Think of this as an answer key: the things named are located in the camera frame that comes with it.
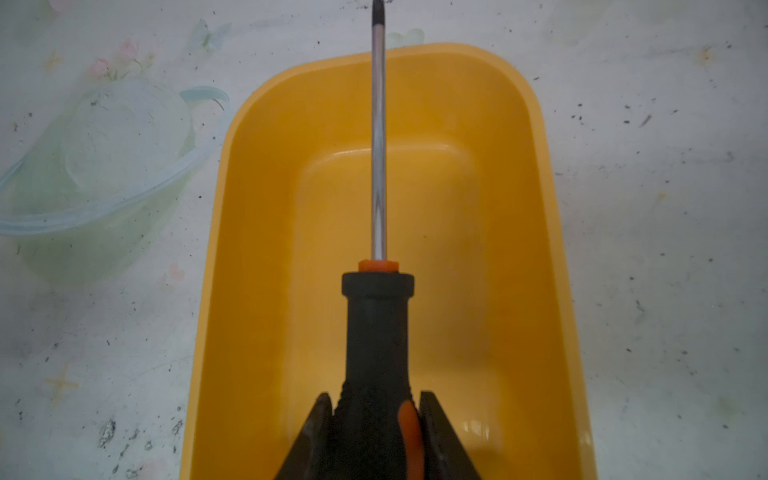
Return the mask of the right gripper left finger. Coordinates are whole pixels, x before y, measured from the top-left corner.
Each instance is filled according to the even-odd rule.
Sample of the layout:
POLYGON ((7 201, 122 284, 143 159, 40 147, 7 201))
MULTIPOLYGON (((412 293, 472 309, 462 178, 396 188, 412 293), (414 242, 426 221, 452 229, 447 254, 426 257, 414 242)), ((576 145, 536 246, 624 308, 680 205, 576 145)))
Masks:
POLYGON ((278 470, 276 480, 324 479, 331 458, 333 405, 327 393, 315 400, 309 415, 278 470))

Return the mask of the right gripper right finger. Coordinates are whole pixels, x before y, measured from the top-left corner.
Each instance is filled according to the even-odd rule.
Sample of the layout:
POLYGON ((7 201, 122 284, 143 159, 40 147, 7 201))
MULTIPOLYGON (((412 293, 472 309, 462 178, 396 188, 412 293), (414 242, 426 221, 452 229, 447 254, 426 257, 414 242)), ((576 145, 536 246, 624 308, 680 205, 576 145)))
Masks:
POLYGON ((422 391, 419 400, 425 478, 429 480, 480 480, 468 452, 463 447, 437 396, 422 391))

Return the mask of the black orange screwdriver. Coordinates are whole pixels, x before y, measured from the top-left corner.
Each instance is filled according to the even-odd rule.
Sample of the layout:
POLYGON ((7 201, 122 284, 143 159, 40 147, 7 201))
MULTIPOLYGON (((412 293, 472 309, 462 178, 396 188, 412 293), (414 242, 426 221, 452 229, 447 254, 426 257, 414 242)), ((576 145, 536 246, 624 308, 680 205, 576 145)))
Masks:
POLYGON ((336 465, 349 479, 422 479, 424 446, 408 368, 413 276, 387 257, 385 4, 372 4, 371 257, 342 277, 345 381, 334 413, 336 465))

